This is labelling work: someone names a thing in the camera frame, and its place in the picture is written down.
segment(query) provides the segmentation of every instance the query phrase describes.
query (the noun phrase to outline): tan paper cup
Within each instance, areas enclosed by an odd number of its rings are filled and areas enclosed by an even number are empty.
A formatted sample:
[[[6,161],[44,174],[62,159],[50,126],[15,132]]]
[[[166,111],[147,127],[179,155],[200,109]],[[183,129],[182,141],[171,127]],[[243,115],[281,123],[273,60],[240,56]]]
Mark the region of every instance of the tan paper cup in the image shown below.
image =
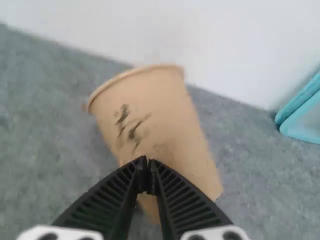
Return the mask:
[[[183,69],[170,64],[134,68],[98,87],[88,111],[120,166],[146,155],[176,170],[215,201],[223,188],[184,84]],[[138,196],[159,221],[154,196]]]

